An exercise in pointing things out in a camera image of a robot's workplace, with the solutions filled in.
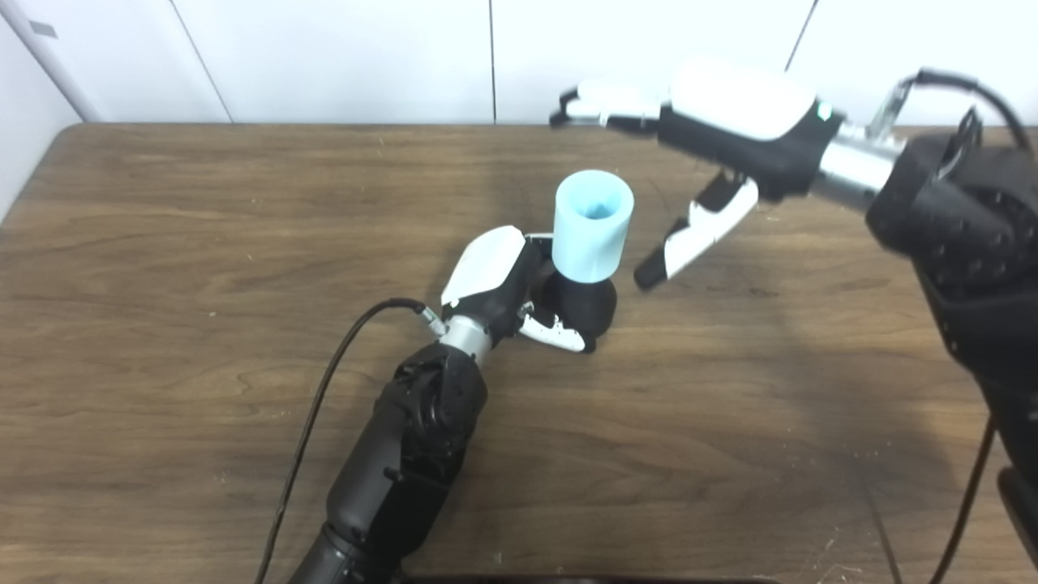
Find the white and black left hand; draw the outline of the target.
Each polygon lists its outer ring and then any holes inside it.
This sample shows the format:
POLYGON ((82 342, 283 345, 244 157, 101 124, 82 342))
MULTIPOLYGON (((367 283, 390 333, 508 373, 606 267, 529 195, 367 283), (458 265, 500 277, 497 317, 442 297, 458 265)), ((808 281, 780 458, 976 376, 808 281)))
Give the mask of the white and black left hand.
POLYGON ((439 341, 483 363, 506 337, 523 335, 574 354, 593 354, 597 343, 532 299, 555 237, 526 235, 503 225, 474 238, 441 293, 445 330, 439 341))

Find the white and black right hand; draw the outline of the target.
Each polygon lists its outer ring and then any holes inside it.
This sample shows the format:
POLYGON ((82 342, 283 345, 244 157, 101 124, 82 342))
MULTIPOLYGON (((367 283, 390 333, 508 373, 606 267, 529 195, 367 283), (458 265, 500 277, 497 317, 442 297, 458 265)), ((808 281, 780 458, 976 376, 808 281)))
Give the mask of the white and black right hand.
POLYGON ((686 215, 637 266, 644 291, 672 280, 730 234, 760 200, 805 195, 845 115, 778 71, 696 55, 665 92, 588 80, 559 96, 553 128, 601 126, 652 135, 659 144, 720 167, 686 215))

